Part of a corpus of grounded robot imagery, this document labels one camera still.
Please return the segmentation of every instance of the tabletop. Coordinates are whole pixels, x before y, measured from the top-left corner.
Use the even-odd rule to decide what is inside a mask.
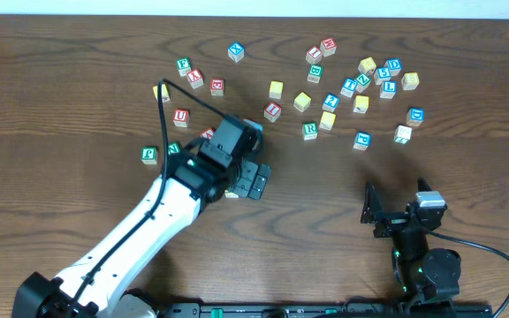
[[[306,51],[332,36],[323,77],[307,81]],[[234,63],[227,48],[240,42]],[[176,60],[189,57],[224,97],[192,89]],[[421,84],[381,100],[374,83],[365,115],[339,95],[365,57],[399,58]],[[509,254],[509,21],[437,19],[232,19],[0,16],[0,316],[33,271],[53,277],[96,245],[141,200],[158,176],[141,148],[162,153],[153,95],[160,77],[223,112],[262,124],[261,162],[272,167],[260,201],[223,198],[163,249],[133,282],[158,299],[205,302],[337,302],[402,293],[391,241],[360,224],[372,181],[387,208],[403,209],[425,177],[446,199],[441,233]],[[276,123],[263,116],[272,80],[283,81]],[[303,113],[299,92],[311,98]],[[340,97],[330,132],[304,141],[324,97]],[[425,122],[406,145],[393,142],[410,107]],[[175,90],[170,141],[187,143],[220,118]],[[359,131],[372,135],[353,150]],[[509,264],[496,255],[429,238],[462,259],[457,300],[498,308]],[[509,316],[509,307],[504,316]]]

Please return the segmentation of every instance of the wooden table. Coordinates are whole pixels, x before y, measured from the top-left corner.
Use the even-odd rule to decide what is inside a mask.
[[[338,42],[319,84],[306,81],[305,52],[326,36]],[[234,41],[247,48],[235,64]],[[301,124],[319,121],[327,93],[372,56],[398,57],[418,72],[414,91],[352,113],[341,96],[331,132],[303,141]],[[446,198],[442,233],[509,254],[509,21],[423,19],[220,19],[0,16],[0,316],[33,271],[52,277],[98,243],[141,200],[159,168],[141,147],[161,144],[159,77],[191,88],[176,59],[225,78],[224,98],[194,94],[264,126],[262,161],[273,168],[261,201],[220,200],[146,267],[134,286],[153,296],[207,302],[343,301],[401,293],[391,242],[360,224],[366,180],[384,205],[402,209],[424,176]],[[271,80],[285,83],[282,116],[263,118]],[[312,97],[299,113],[293,98]],[[407,145],[392,141],[409,107],[426,110]],[[167,116],[184,143],[219,118],[172,90]],[[357,131],[371,133],[365,152]],[[509,264],[495,255],[429,238],[462,256],[460,300],[496,309],[509,291]],[[509,316],[509,307],[504,316]]]

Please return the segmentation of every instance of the white wall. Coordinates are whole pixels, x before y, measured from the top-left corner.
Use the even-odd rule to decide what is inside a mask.
[[[0,0],[0,13],[509,19],[509,0]]]

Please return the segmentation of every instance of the black cable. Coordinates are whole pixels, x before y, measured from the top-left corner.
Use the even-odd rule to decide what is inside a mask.
[[[201,106],[207,108],[208,110],[211,110],[215,112],[217,115],[221,117],[225,117],[225,114],[219,110],[216,110],[212,106],[208,105],[207,103],[199,100],[197,97],[191,95],[187,91],[185,91],[183,88],[179,87],[178,85],[172,83],[171,81],[167,79],[160,79],[158,80],[158,88],[157,88],[157,96],[158,96],[158,113],[160,115],[160,128],[163,133],[163,151],[164,151],[164,165],[163,165],[163,173],[162,173],[162,181],[160,184],[160,190],[158,191],[158,196],[156,197],[155,204],[153,204],[152,208],[145,213],[145,216],[142,217],[142,219],[134,225],[134,227],[123,236],[103,257],[97,264],[90,270],[86,277],[84,278],[84,281],[80,285],[80,288],[76,291],[76,294],[72,298],[72,301],[70,302],[68,308],[66,309],[66,318],[72,317],[72,312],[74,310],[74,307],[80,300],[81,294],[86,290],[86,287],[94,280],[95,274],[102,269],[103,264],[151,217],[154,216],[154,213],[159,205],[161,205],[161,199],[164,195],[164,188],[166,187],[166,175],[168,174],[168,132],[166,131],[166,119],[164,117],[164,107],[163,107],[163,98],[162,98],[162,87],[163,83],[166,83],[174,88],[176,88],[178,91],[180,91],[182,94],[188,96],[195,102],[199,103]]]
[[[423,230],[425,232],[427,232],[428,234],[433,235],[436,238],[446,239],[446,240],[454,242],[454,243],[459,243],[459,244],[466,245],[466,246],[480,248],[480,249],[482,249],[482,250],[484,250],[486,252],[491,252],[491,253],[496,254],[496,255],[504,258],[505,260],[509,261],[509,256],[507,254],[501,252],[501,251],[498,251],[496,248],[493,248],[493,247],[490,247],[490,246],[485,246],[485,245],[478,244],[478,243],[475,243],[475,242],[471,242],[471,241],[468,241],[468,240],[465,240],[465,239],[454,238],[454,237],[450,237],[450,236],[447,236],[447,235],[444,235],[444,234],[436,233],[436,232],[428,229],[427,227],[425,227],[425,225],[423,225],[423,223],[422,223],[422,221],[420,220],[419,217],[417,218],[417,220],[420,223],[420,225],[423,227]],[[498,316],[500,316],[500,314],[502,314],[502,312],[504,311],[505,307],[508,306],[508,304],[509,304],[509,292],[508,292],[508,296],[506,296],[506,298],[504,299],[504,302],[502,303],[502,305],[500,305],[498,310],[494,313],[494,315],[492,315],[492,318],[497,318]]]

